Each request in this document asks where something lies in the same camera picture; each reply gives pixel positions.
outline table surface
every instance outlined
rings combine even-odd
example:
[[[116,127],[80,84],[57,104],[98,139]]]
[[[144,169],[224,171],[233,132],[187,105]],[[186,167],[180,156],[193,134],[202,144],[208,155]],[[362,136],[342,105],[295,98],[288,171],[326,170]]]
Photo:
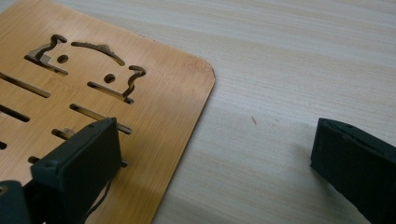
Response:
[[[396,145],[394,1],[57,2],[215,70],[153,223],[368,223],[310,153],[318,118]]]

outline laser-cut wood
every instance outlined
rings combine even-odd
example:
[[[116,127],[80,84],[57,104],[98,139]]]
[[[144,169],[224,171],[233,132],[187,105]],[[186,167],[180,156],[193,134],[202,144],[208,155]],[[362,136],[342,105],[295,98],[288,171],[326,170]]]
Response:
[[[24,59],[33,49],[61,35],[66,43],[44,54],[55,73]],[[108,45],[125,61],[72,42]],[[105,202],[90,223],[149,223],[187,145],[215,83],[212,67],[186,52],[88,17],[49,0],[19,1],[0,15],[0,105],[28,117],[22,122],[0,113],[0,179],[30,180],[31,156],[43,157],[63,141],[53,130],[77,132],[94,119],[74,105],[103,117],[117,117],[132,133],[120,132],[122,157],[129,162],[113,181]],[[88,86],[94,82],[115,92],[131,89],[130,66],[145,69],[134,79],[134,103]],[[114,80],[105,77],[114,75]],[[18,80],[49,93],[41,97],[15,85]]]

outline slot in wood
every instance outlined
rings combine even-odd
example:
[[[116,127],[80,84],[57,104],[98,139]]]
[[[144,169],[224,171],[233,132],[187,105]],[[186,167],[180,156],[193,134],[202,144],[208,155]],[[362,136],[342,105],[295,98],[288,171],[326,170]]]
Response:
[[[8,107],[6,107],[4,105],[0,105],[0,112],[3,112],[5,114],[11,116],[12,118],[18,119],[18,120],[20,120],[22,122],[25,122],[25,123],[30,120],[30,118],[27,117],[26,115],[23,115],[23,114],[15,111],[13,109],[10,109],[10,108],[8,108]]]
[[[93,88],[95,90],[101,91],[101,92],[103,92],[103,93],[105,93],[107,95],[110,95],[110,96],[112,96],[112,97],[114,97],[116,99],[119,99],[119,100],[123,101],[124,103],[126,103],[128,105],[131,105],[131,104],[134,103],[133,99],[128,98],[128,97],[124,97],[121,93],[113,91],[113,90],[111,90],[111,89],[109,89],[107,87],[104,87],[102,85],[99,85],[97,83],[88,82],[87,86],[89,86],[89,87],[91,87],[91,88]]]
[[[98,114],[96,112],[93,112],[90,109],[84,108],[84,107],[82,107],[80,105],[71,104],[69,107],[70,107],[70,109],[72,109],[72,110],[74,110],[74,111],[76,111],[76,112],[78,112],[80,114],[83,114],[83,115],[85,115],[87,117],[90,117],[92,119],[100,120],[100,119],[105,119],[106,118],[105,116],[100,115],[100,114]],[[131,134],[132,133],[132,129],[128,128],[127,126],[125,126],[123,124],[117,123],[117,127],[118,127],[119,131],[122,132],[122,133],[126,133],[126,134]]]
[[[29,84],[27,84],[25,82],[17,80],[16,78],[10,77],[10,76],[8,76],[8,75],[6,75],[4,73],[1,73],[1,72],[0,72],[0,79],[3,79],[6,82],[9,82],[9,83],[11,83],[11,84],[13,84],[15,86],[18,86],[18,87],[20,87],[20,88],[22,88],[22,89],[24,89],[26,91],[32,92],[34,94],[37,94],[37,95],[39,95],[41,97],[44,97],[44,98],[49,98],[50,97],[50,93],[49,92],[40,90],[37,87],[29,85]]]
[[[57,136],[59,138],[62,138],[63,140],[67,140],[67,139],[69,139],[72,136],[71,134],[64,133],[64,132],[62,132],[61,130],[58,130],[58,129],[52,130],[51,133],[52,133],[52,135]]]

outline wood grain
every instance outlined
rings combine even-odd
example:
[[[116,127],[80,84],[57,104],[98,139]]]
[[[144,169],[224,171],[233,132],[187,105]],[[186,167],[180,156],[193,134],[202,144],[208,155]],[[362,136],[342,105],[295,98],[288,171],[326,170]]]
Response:
[[[396,145],[394,1],[58,2],[214,67],[154,223],[368,223],[309,156],[319,117]]]
[[[0,178],[30,180],[28,158],[63,141],[53,130],[76,133],[95,119],[116,117],[129,166],[90,223],[150,222],[214,85],[211,66],[51,1],[19,1],[0,15],[0,24],[0,139],[7,144]],[[73,47],[76,41],[101,46]],[[38,52],[47,49],[44,62]]]

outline black plastic piece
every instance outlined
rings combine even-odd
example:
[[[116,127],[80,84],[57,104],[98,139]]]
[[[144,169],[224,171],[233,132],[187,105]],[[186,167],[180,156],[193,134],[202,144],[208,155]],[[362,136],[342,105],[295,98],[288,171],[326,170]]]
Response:
[[[32,181],[45,190],[47,223],[78,223],[120,168],[115,119],[88,125],[36,162]]]
[[[396,223],[396,147],[352,125],[319,119],[311,161],[370,222]]]
[[[0,182],[0,224],[80,224],[105,199],[120,155],[116,119],[96,121],[43,159],[34,159],[33,179]],[[104,196],[93,203],[106,187]]]
[[[0,206],[0,223],[32,223],[20,182],[0,182]]]

